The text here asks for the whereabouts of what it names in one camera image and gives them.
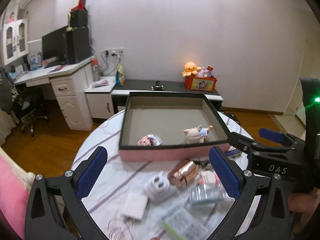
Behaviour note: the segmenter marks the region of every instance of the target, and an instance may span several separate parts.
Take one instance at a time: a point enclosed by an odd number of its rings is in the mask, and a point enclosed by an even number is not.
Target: power outlet
[[[105,49],[104,51],[108,51],[109,55],[117,54],[117,55],[121,56],[124,53],[124,48]]]

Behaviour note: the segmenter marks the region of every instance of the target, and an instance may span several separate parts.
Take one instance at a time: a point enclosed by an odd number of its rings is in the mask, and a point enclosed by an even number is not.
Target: gray jacket
[[[11,113],[12,102],[16,97],[17,90],[10,75],[0,66],[0,108],[7,114]]]

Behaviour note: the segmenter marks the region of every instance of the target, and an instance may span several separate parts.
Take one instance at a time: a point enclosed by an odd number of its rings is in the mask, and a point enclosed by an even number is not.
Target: pink box side
[[[227,152],[230,144],[217,144],[207,146],[196,146],[175,149],[154,149],[154,150],[125,150],[119,149],[119,155],[125,162],[145,162],[145,161],[174,161],[186,158],[208,157],[213,146],[219,146],[223,152]]]

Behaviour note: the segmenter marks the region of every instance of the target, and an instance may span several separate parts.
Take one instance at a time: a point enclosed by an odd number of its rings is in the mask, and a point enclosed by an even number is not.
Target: pink cushion
[[[0,171],[0,209],[13,230],[24,239],[24,220],[29,193],[2,156]]]

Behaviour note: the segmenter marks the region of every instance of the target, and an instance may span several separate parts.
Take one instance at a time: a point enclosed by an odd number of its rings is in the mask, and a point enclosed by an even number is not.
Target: chair base
[[[46,119],[47,123],[49,122],[49,117],[47,117],[46,115],[34,116],[33,113],[30,113],[29,114],[29,120],[27,122],[25,122],[25,124],[21,128],[21,133],[25,133],[26,132],[26,130],[25,130],[26,126],[30,125],[31,137],[34,137],[35,136],[35,132],[33,130],[33,124],[39,118]]]

